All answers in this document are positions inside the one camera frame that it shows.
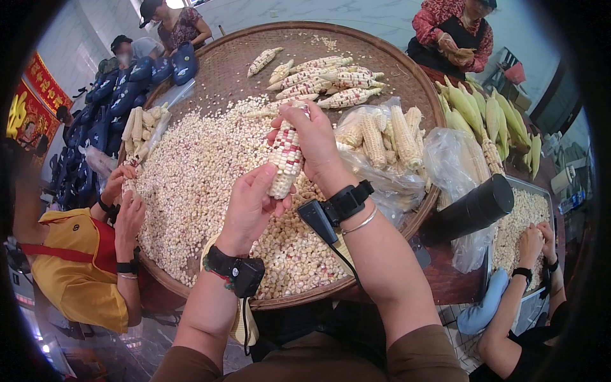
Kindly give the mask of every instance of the plastic bottle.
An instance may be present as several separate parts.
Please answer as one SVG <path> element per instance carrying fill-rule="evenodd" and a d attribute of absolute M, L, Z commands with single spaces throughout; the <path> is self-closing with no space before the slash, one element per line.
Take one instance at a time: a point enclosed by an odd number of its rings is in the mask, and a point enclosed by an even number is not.
<path fill-rule="evenodd" d="M 541 156 L 543 158 L 547 158 L 548 156 L 552 155 L 556 147 L 560 145 L 560 138 L 562 138 L 562 133 L 558 131 L 545 140 L 545 143 L 541 148 Z"/>
<path fill-rule="evenodd" d="M 578 193 L 573 194 L 571 197 L 560 202 L 558 209 L 560 210 L 560 214 L 564 215 L 569 212 L 573 208 L 576 208 L 585 200 L 585 192 L 579 191 Z"/>

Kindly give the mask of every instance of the round woven bamboo tray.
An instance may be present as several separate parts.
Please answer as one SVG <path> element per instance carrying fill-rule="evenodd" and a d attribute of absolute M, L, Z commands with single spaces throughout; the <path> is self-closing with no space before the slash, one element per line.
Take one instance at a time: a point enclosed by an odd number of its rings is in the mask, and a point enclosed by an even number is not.
<path fill-rule="evenodd" d="M 314 34 L 320 38 L 327 37 L 330 40 L 336 40 L 336 48 L 340 51 L 328 53 L 322 41 L 311 45 L 310 42 Z M 263 50 L 278 46 L 284 47 L 284 50 L 260 73 L 247 79 L 246 73 L 252 61 Z M 197 50 L 199 69 L 195 77 L 194 93 L 186 100 L 171 107 L 170 111 L 173 116 L 170 122 L 181 119 L 182 114 L 186 114 L 190 108 L 198 103 L 201 103 L 202 106 L 208 106 L 206 101 L 199 101 L 199 98 L 205 98 L 206 94 L 209 96 L 220 94 L 220 97 L 215 97 L 220 105 L 214 107 L 215 110 L 219 107 L 224 110 L 230 100 L 237 101 L 249 95 L 255 96 L 266 93 L 265 88 L 268 86 L 271 72 L 281 62 L 294 59 L 295 65 L 297 65 L 319 57 L 340 55 L 342 52 L 345 56 L 352 56 L 355 64 L 365 66 L 374 72 L 384 72 L 386 74 L 385 78 L 380 79 L 380 81 L 387 83 L 389 86 L 380 96 L 369 98 L 368 104 L 378 105 L 392 96 L 399 96 L 404 112 L 413 106 L 417 106 L 422 111 L 424 119 L 420 128 L 430 131 L 434 127 L 445 127 L 445 119 L 431 81 L 405 53 L 382 39 L 356 29 L 311 21 L 286 21 L 246 28 L 226 35 Z M 159 85 L 149 96 L 144 108 L 151 107 L 155 100 L 166 93 L 171 86 L 170 81 Z M 338 109 L 325 111 L 332 123 L 336 123 L 341 117 Z M 125 151 L 122 147 L 119 160 L 122 162 L 124 159 Z M 432 187 L 431 192 L 426 195 L 418 209 L 407 213 L 406 221 L 400 230 L 406 239 L 409 239 L 420 227 L 425 216 L 435 205 L 438 195 L 439 190 Z M 189 259 L 189 274 L 199 273 L 200 256 L 198 254 L 195 258 Z M 158 268 L 154 261 L 150 260 L 144 253 L 141 256 L 141 262 L 153 277 L 167 289 L 185 298 L 189 295 L 191 291 L 189 287 L 183 285 L 180 281 L 176 281 L 165 271 Z M 253 299 L 251 300 L 251 309 L 280 309 L 305 304 L 323 299 L 355 284 L 353 277 L 344 277 L 329 285 L 317 287 L 298 295 L 276 299 Z"/>

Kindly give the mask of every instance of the red patterned shirt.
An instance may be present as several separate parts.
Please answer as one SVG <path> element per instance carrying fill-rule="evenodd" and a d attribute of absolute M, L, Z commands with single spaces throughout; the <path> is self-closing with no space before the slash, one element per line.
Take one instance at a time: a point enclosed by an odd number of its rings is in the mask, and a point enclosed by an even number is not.
<path fill-rule="evenodd" d="M 447 21 L 452 16 L 456 16 L 458 18 L 458 23 L 464 27 L 461 19 L 464 3 L 465 0 L 424 0 L 422 2 L 422 9 L 416 13 L 412 21 L 412 27 L 414 27 L 416 31 L 418 42 L 422 45 L 436 43 L 443 31 L 435 27 Z M 477 19 L 465 29 L 473 36 L 476 36 L 477 31 L 480 29 L 480 23 L 481 19 Z M 480 47 L 475 51 L 473 62 L 463 66 L 461 71 L 475 73 L 483 72 L 488 62 L 488 57 L 492 54 L 493 45 L 492 28 L 490 25 L 487 25 L 484 36 L 480 42 Z"/>
<path fill-rule="evenodd" d="M 173 51 L 183 42 L 191 41 L 199 36 L 200 32 L 197 30 L 196 24 L 201 19 L 202 16 L 195 8 L 185 7 L 183 8 L 182 12 L 180 12 L 178 21 L 176 21 L 176 24 L 174 24 L 174 28 L 171 31 L 164 28 L 163 24 L 159 24 L 159 27 L 157 28 L 159 39 L 161 39 L 161 41 L 170 51 Z M 201 43 L 194 48 L 199 49 L 204 45 L 206 44 Z"/>

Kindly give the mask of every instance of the pile of corn kernels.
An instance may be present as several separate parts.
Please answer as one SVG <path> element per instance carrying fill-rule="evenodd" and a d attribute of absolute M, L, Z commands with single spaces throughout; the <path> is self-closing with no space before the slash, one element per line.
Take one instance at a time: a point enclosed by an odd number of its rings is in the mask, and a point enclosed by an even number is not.
<path fill-rule="evenodd" d="M 199 258 L 207 239 L 222 229 L 235 180 L 267 162 L 265 136 L 272 119 L 243 117 L 267 102 L 266 95 L 248 97 L 230 103 L 224 113 L 218 109 L 203 117 L 202 108 L 194 108 L 169 127 L 141 166 L 136 189 L 147 211 L 140 246 L 184 285 L 197 280 L 189 276 L 187 260 Z M 296 187 L 291 210 L 272 217 L 253 245 L 251 255 L 266 267 L 258 299 L 302 293 L 347 276 L 296 211 L 308 199 L 322 199 L 320 190 L 304 174 Z"/>
<path fill-rule="evenodd" d="M 520 260 L 519 243 L 523 231 L 534 223 L 535 225 L 549 222 L 550 211 L 547 200 L 537 194 L 532 194 L 521 189 L 513 189 L 514 205 L 513 211 L 501 219 L 499 230 L 494 238 L 494 250 L 492 251 L 492 270 L 503 268 L 511 276 L 513 270 L 518 267 Z M 533 290 L 541 284 L 541 272 L 543 270 L 543 253 L 540 253 L 533 269 L 533 279 L 527 291 Z"/>

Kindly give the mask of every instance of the black apron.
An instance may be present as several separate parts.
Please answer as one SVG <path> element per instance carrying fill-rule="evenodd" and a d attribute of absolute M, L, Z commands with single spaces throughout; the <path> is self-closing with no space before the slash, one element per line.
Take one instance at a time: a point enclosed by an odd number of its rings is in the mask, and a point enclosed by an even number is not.
<path fill-rule="evenodd" d="M 479 49 L 484 33 L 486 33 L 487 25 L 488 22 L 485 19 L 481 19 L 480 28 L 477 31 L 477 35 L 474 37 L 467 29 L 460 25 L 458 17 L 452 15 L 448 20 L 433 27 L 433 29 L 439 28 L 449 34 L 454 39 L 458 48 Z M 424 46 L 414 37 L 409 42 L 408 55 L 420 65 L 439 70 L 442 73 L 456 77 L 462 81 L 465 80 L 464 73 L 461 72 L 460 68 L 451 63 L 450 60 L 439 52 L 438 43 Z"/>

